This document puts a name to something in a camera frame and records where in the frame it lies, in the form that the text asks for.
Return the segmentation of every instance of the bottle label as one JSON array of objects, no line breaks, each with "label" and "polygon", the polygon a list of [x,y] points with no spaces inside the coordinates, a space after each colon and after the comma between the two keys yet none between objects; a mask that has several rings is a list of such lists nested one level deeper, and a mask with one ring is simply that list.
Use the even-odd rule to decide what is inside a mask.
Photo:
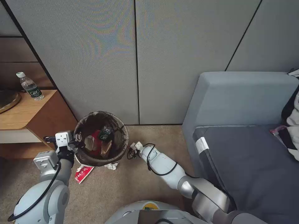
[{"label": "bottle label", "polygon": [[32,98],[36,98],[42,95],[42,92],[40,91],[40,89],[38,87],[32,89],[32,90],[27,90],[27,93],[32,97]]}]

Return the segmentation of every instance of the gray wall panel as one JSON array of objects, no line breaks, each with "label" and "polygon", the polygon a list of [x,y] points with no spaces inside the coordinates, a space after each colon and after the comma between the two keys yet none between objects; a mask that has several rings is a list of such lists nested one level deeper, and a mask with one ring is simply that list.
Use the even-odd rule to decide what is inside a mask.
[{"label": "gray wall panel", "polygon": [[182,123],[199,75],[223,71],[259,0],[136,0],[140,123]]},{"label": "gray wall panel", "polygon": [[0,38],[0,62],[36,62],[24,38]]},{"label": "gray wall panel", "polygon": [[76,117],[138,123],[133,0],[7,0]]},{"label": "gray wall panel", "polygon": [[0,36],[21,36],[18,28],[0,2]]},{"label": "gray wall panel", "polygon": [[263,0],[228,71],[299,68],[299,1]]}]

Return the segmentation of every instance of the red and white wrapper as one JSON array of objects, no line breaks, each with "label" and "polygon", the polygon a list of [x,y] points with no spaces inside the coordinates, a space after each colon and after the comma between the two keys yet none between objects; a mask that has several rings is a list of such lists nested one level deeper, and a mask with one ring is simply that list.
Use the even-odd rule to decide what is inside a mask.
[{"label": "red and white wrapper", "polygon": [[84,166],[81,165],[75,175],[75,180],[80,184],[82,181],[90,174],[90,172],[94,169],[94,166]]}]

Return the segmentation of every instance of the wooden side table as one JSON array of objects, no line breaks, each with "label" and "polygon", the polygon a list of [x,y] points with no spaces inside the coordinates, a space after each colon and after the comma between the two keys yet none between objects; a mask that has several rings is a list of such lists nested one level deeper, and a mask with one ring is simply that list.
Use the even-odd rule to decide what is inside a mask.
[{"label": "wooden side table", "polygon": [[44,98],[35,101],[20,93],[21,101],[0,114],[0,156],[7,159],[34,158],[37,153],[53,150],[44,136],[74,130],[77,120],[57,90],[43,90]]}]

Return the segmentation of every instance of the white tag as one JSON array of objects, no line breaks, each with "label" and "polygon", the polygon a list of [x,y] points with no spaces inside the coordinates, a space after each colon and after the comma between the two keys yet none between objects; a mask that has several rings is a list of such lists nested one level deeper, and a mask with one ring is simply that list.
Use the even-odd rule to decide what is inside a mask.
[{"label": "white tag", "polygon": [[198,139],[195,143],[196,148],[198,150],[198,153],[200,154],[202,151],[209,149],[209,146],[206,142],[205,137],[201,137],[200,139]]}]

